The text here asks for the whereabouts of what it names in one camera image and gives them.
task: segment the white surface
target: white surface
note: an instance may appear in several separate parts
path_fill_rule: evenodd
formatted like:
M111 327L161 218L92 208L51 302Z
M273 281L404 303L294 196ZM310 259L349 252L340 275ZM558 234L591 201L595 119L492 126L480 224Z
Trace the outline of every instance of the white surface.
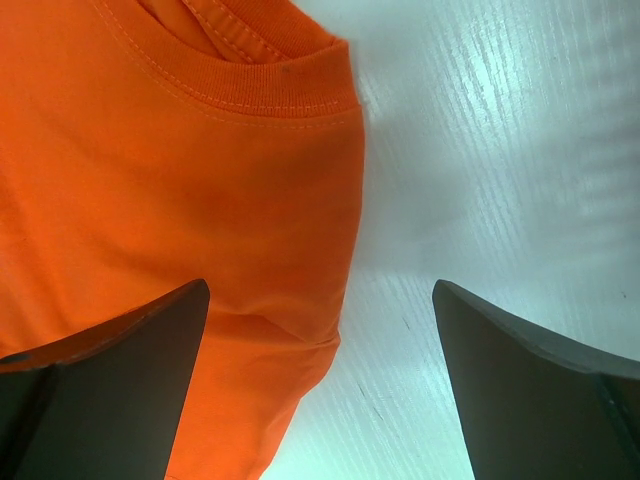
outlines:
M472 479L438 278L640 359L640 2L297 3L352 41L366 207L343 346L263 478Z

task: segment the clothing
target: clothing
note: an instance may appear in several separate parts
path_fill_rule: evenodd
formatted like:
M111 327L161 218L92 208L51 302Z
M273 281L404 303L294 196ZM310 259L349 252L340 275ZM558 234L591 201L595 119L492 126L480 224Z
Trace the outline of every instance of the clothing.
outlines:
M34 0L0 4L0 51L0 357L204 278L167 478L258 478L339 343L347 44L285 0Z

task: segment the orange fabric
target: orange fabric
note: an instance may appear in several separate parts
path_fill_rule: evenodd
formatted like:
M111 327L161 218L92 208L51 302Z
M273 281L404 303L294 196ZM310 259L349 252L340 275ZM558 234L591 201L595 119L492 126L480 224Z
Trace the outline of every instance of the orange fabric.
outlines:
M285 0L34 0L0 3L0 52L0 356L204 278L167 478L258 478L339 343L346 43Z

